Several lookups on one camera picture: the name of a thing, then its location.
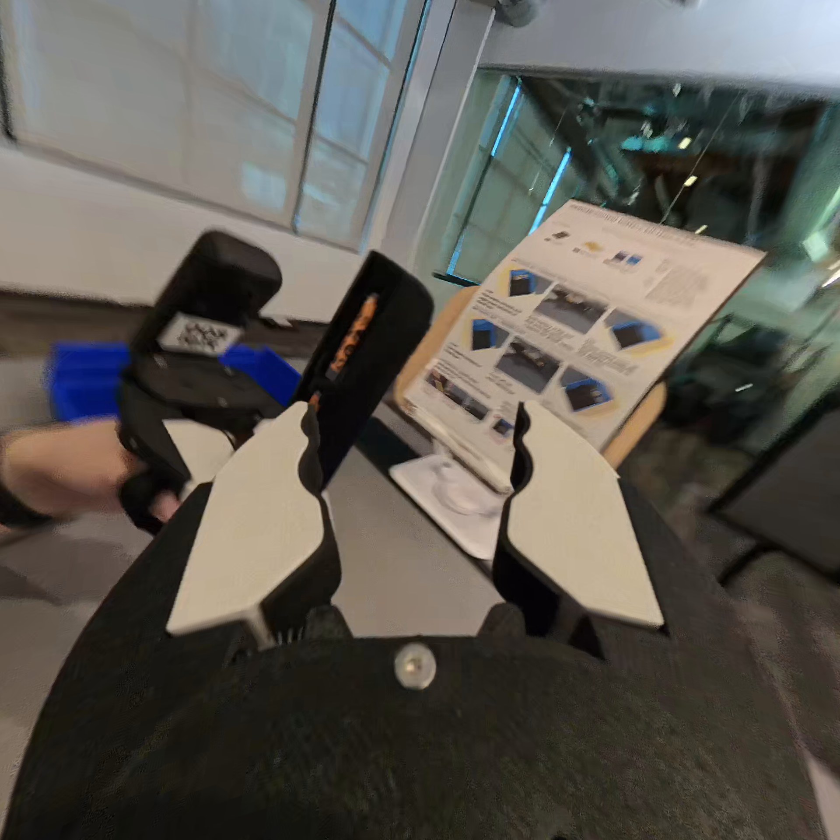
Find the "tall glass window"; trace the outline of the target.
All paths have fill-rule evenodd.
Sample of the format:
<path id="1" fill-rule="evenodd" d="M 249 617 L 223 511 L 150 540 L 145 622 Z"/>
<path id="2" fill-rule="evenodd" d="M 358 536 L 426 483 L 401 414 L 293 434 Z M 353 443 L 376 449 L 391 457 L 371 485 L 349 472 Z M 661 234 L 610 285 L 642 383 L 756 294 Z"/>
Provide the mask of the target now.
<path id="1" fill-rule="evenodd" d="M 572 159 L 567 109 L 550 117 L 518 76 L 491 74 L 492 98 L 474 118 L 474 139 L 458 144 L 469 154 L 440 236 L 434 277 L 480 284 L 523 239 L 564 202 L 562 183 Z"/>

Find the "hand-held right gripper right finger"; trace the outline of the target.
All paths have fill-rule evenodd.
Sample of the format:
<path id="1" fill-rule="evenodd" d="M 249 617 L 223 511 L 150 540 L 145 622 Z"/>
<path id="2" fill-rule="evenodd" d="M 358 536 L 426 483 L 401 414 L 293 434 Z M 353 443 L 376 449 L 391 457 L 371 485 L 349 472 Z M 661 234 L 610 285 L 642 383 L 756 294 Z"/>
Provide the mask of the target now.
<path id="1" fill-rule="evenodd" d="M 527 634 L 551 634 L 565 606 L 572 617 L 665 628 L 616 471 L 535 401 L 518 406 L 510 483 L 491 577 Z"/>

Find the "blue plastic bin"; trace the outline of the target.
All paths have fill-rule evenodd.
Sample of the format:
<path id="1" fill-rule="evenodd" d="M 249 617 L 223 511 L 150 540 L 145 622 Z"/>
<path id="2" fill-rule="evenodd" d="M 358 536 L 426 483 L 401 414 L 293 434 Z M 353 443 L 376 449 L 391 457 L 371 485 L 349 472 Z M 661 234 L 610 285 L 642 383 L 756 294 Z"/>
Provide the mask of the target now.
<path id="1" fill-rule="evenodd" d="M 52 419 L 73 423 L 116 416 L 119 378 L 129 358 L 126 342 L 54 343 L 43 377 Z M 282 405 L 289 403 L 301 378 L 299 371 L 265 345 L 237 344 L 220 360 L 249 375 Z"/>

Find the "person's left hand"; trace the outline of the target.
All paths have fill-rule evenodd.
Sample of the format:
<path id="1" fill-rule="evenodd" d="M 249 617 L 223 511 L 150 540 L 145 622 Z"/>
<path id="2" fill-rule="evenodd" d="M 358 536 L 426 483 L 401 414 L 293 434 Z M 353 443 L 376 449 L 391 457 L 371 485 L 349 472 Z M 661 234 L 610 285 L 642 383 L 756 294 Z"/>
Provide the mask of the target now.
<path id="1" fill-rule="evenodd" d="M 121 510 L 119 493 L 148 467 L 122 445 L 118 422 L 103 418 L 2 434 L 2 510 L 65 521 Z"/>

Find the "black remote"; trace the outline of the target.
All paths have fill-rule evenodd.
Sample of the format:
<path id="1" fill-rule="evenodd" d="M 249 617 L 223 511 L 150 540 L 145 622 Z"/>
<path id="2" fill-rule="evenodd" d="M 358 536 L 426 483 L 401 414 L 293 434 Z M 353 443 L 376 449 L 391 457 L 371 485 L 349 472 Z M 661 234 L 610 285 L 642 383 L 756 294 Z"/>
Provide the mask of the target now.
<path id="1" fill-rule="evenodd" d="M 319 394 L 325 369 L 362 302 L 372 293 L 378 294 L 379 302 L 371 325 L 335 385 Z M 433 313 L 434 304 L 423 283 L 382 253 L 367 254 L 292 397 L 294 403 L 311 404 L 317 416 L 321 490 L 424 338 Z"/>

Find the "black floor sign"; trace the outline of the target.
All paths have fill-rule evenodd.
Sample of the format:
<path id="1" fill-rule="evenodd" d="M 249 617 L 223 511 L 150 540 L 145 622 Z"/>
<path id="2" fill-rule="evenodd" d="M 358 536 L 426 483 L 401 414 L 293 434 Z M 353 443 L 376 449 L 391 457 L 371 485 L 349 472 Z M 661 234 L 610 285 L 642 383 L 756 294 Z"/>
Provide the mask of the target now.
<path id="1" fill-rule="evenodd" d="M 839 394 L 815 402 L 708 514 L 752 540 L 718 575 L 722 586 L 768 553 L 783 553 L 837 585 L 839 580 Z"/>

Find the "large glass window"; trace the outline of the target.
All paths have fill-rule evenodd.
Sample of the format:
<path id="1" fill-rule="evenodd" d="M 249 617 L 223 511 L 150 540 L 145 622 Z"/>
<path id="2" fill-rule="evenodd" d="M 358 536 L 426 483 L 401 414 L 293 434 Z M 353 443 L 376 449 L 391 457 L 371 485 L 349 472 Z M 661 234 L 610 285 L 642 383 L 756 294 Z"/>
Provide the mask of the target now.
<path id="1" fill-rule="evenodd" d="M 361 245 L 428 2 L 2 2 L 16 140 Z"/>

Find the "instruction sheet on stand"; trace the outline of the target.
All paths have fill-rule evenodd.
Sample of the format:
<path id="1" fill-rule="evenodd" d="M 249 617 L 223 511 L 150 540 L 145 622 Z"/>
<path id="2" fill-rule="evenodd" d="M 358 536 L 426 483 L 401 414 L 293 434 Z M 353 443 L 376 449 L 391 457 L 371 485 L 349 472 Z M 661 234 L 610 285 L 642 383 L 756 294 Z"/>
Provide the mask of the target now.
<path id="1" fill-rule="evenodd" d="M 395 385 L 434 453 L 394 482 L 472 559 L 490 561 L 511 490 L 518 405 L 602 453 L 764 262 L 761 250 L 570 200 L 453 297 Z"/>

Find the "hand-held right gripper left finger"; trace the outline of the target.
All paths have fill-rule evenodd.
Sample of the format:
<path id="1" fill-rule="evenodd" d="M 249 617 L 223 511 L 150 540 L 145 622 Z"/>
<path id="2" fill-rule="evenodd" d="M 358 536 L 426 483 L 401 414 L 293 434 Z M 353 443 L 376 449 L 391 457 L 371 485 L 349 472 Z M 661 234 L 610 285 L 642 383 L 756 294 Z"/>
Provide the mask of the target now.
<path id="1" fill-rule="evenodd" d="M 167 622 L 173 637 L 241 623 L 252 637 L 304 637 L 310 611 L 341 581 L 321 490 L 314 407 L 295 402 L 261 422 L 207 490 Z"/>

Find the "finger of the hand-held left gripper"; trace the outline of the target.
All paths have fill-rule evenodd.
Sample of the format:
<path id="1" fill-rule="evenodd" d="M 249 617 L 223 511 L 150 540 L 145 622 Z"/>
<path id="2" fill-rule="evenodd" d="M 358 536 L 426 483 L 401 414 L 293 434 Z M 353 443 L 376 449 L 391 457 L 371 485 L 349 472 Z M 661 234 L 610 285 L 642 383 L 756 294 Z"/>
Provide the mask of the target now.
<path id="1" fill-rule="evenodd" d="M 183 489 L 212 482 L 235 453 L 222 430 L 185 418 L 165 419 L 163 426 L 185 468 Z"/>

